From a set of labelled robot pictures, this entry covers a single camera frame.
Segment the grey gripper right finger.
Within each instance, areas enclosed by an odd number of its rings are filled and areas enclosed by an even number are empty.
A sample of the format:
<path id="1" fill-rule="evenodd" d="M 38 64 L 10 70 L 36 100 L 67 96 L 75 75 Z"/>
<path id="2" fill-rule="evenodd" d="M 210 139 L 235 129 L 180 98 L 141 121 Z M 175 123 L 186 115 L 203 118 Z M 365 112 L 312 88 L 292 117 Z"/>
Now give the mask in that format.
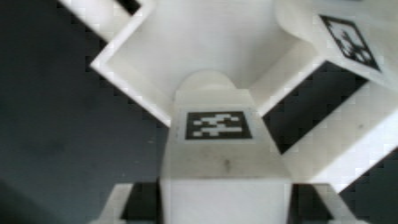
<path id="1" fill-rule="evenodd" d="M 326 204 L 333 219 L 328 224 L 365 224 L 365 221 L 356 217 L 344 198 L 329 184 L 315 184 L 315 191 Z"/>

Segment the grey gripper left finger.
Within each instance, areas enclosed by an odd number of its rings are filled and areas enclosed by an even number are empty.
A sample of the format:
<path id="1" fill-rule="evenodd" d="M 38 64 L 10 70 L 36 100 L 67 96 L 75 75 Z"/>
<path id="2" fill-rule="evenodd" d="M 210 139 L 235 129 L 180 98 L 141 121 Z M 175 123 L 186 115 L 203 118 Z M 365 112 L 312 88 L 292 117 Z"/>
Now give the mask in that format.
<path id="1" fill-rule="evenodd" d="M 132 189 L 134 184 L 130 183 L 114 185 L 100 216 L 88 224 L 127 224 L 123 213 L 129 204 Z"/>

